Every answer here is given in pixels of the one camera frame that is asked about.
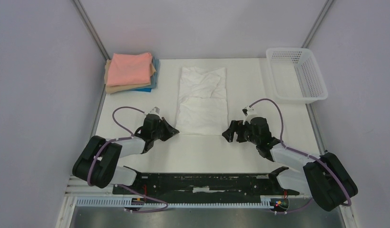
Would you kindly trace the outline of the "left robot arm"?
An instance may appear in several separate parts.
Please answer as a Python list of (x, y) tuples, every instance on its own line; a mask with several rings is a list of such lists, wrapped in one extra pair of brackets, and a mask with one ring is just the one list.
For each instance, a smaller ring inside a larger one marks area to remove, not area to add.
[(90, 186), (104, 188), (110, 184), (122, 184), (131, 194), (142, 190), (143, 182), (138, 172), (118, 166), (120, 158), (148, 152), (154, 142), (163, 142), (179, 134), (163, 117), (147, 114), (143, 125), (133, 136), (107, 140), (93, 136), (72, 168), (72, 174), (86, 181)]

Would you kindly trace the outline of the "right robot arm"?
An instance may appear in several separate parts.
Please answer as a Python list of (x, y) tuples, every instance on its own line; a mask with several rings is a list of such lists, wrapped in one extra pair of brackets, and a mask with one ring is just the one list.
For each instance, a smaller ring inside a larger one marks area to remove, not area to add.
[(271, 172), (268, 188), (274, 194), (284, 190), (310, 194), (325, 211), (335, 209), (358, 194), (356, 183), (335, 154), (328, 152), (313, 158), (291, 151), (272, 136), (263, 117), (232, 120), (222, 136), (229, 143), (252, 143), (263, 158), (285, 165), (282, 171)]

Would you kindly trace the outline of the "white t shirt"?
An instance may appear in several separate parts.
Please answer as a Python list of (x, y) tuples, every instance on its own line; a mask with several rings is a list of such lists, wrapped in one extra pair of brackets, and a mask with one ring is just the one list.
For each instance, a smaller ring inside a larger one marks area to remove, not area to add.
[(228, 128), (225, 67), (181, 68), (175, 124), (188, 135), (219, 136)]

